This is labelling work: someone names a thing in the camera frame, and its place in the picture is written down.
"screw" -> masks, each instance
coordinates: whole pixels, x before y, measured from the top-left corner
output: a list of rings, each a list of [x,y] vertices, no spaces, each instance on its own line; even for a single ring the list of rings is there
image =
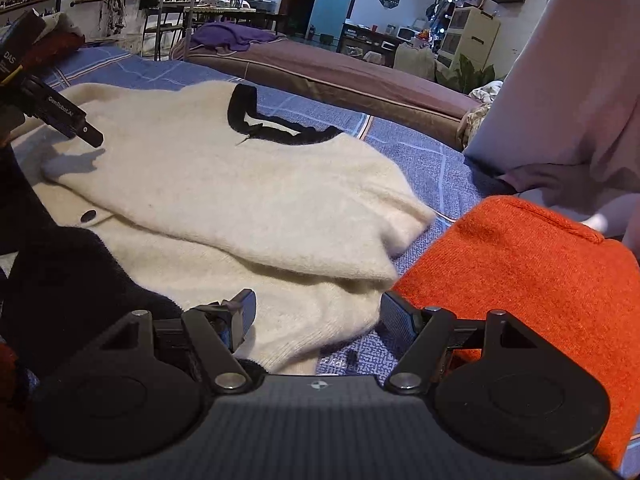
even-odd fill
[[[236,374],[235,372],[226,372],[216,377],[215,383],[224,388],[225,390],[237,390],[246,383],[244,375]]]
[[[410,390],[411,388],[420,386],[422,380],[416,374],[400,372],[399,374],[392,375],[389,382],[400,390]]]

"black device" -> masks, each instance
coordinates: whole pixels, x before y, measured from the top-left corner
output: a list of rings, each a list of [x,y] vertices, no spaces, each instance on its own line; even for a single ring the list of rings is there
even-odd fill
[[[181,319],[134,311],[34,393],[53,455],[30,478],[619,478],[590,454],[604,388],[519,320],[456,319],[393,292],[381,314],[408,345],[382,386],[251,373],[232,356],[255,316],[251,290]],[[449,370],[469,348],[482,357]]]
[[[102,134],[86,122],[86,114],[41,79],[25,73],[20,64],[24,54],[44,30],[44,20],[27,10],[0,41],[0,105],[11,105],[37,117],[69,139],[75,136],[97,148]]]

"pink cloth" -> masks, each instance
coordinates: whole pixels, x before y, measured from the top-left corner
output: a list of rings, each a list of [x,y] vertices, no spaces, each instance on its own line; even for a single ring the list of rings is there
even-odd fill
[[[638,9],[640,0],[549,0],[465,151],[523,198],[578,220],[603,215],[611,236],[640,219],[640,195],[620,200],[640,193]]]

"microwave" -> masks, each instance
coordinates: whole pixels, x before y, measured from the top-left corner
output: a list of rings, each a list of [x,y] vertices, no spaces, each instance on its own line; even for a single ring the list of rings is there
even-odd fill
[[[396,34],[396,36],[398,37],[399,40],[411,41],[415,37],[415,35],[419,33],[420,33],[420,30],[417,30],[416,28],[399,27],[398,33]]]

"purple cloth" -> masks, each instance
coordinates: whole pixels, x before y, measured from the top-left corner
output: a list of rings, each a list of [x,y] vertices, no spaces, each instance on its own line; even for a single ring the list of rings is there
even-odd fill
[[[235,23],[205,23],[191,37],[191,46],[204,45],[210,48],[227,46],[229,50],[245,52],[252,43],[269,43],[276,39],[270,30],[245,27]]]

